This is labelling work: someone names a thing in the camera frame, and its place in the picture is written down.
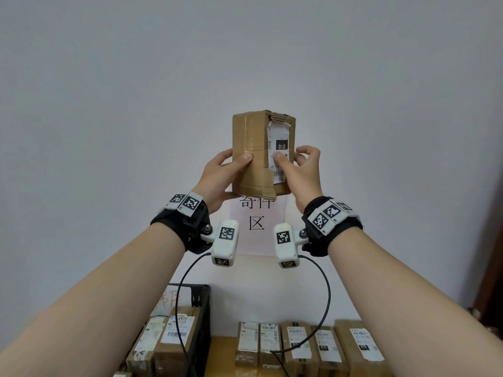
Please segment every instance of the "black wrist strap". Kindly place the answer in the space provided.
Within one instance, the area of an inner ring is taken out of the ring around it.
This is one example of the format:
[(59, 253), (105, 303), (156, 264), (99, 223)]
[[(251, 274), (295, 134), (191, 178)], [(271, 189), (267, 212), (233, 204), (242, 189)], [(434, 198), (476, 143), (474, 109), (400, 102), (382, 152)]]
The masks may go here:
[(321, 234), (307, 218), (315, 209), (319, 208), (329, 200), (331, 200), (331, 197), (317, 197), (309, 204), (307, 204), (306, 208), (304, 209), (302, 220), (306, 224), (309, 243), (303, 245), (302, 250), (309, 252), (311, 256), (322, 257), (328, 255), (330, 242), (332, 242), (332, 240), (343, 231), (353, 227), (363, 229), (363, 225), (360, 220), (355, 217), (347, 217), (344, 221), (336, 225), (328, 235), (325, 236)]
[(207, 251), (212, 243), (207, 243), (201, 239), (201, 233), (206, 225), (210, 225), (208, 207), (201, 201), (191, 217), (188, 217), (177, 210), (163, 209), (150, 224), (156, 222), (166, 225), (179, 236), (185, 246), (185, 251), (201, 254)]

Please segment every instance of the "black label with number 010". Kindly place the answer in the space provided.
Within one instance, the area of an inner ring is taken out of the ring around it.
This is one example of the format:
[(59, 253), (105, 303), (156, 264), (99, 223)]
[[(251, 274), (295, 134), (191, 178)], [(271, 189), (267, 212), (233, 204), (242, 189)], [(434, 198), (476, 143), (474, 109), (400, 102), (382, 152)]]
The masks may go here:
[(276, 150), (288, 149), (288, 139), (286, 140), (276, 140)]

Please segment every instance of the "forearm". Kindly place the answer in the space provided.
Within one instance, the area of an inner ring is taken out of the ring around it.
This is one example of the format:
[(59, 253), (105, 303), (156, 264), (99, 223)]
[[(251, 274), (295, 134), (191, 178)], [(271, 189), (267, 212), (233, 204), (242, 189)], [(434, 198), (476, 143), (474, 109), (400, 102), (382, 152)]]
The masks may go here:
[(496, 376), (502, 343), (420, 275), (351, 228), (329, 256), (397, 376)]
[[(53, 305), (2, 354), (6, 375), (114, 372), (184, 255), (179, 237), (153, 224)], [(26, 357), (13, 363), (19, 354)]]

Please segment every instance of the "wristband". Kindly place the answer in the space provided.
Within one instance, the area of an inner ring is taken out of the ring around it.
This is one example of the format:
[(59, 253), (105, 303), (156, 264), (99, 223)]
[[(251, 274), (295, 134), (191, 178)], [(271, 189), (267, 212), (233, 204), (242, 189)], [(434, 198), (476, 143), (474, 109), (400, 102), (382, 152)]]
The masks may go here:
[(330, 242), (343, 231), (358, 227), (363, 229), (360, 216), (343, 202), (331, 197), (317, 197), (304, 209), (302, 220), (306, 224), (309, 243), (302, 250), (312, 256), (328, 255)]
[(150, 224), (156, 222), (172, 229), (184, 243), (185, 251), (201, 254), (212, 245), (201, 239), (201, 234), (211, 234), (212, 227), (203, 197), (194, 192), (175, 195)]

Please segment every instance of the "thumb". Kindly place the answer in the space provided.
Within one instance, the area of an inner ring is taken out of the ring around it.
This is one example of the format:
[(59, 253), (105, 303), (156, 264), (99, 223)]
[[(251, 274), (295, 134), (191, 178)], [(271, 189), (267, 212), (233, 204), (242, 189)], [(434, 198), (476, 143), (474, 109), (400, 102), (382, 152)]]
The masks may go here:
[(293, 165), (288, 158), (281, 152), (274, 152), (273, 159), (276, 164), (278, 164), (285, 171), (286, 176), (293, 170)]
[(249, 164), (252, 159), (253, 159), (252, 153), (246, 152), (240, 158), (231, 162), (226, 168), (228, 168), (230, 172), (234, 174), (240, 171), (242, 168), (244, 168), (247, 164)]

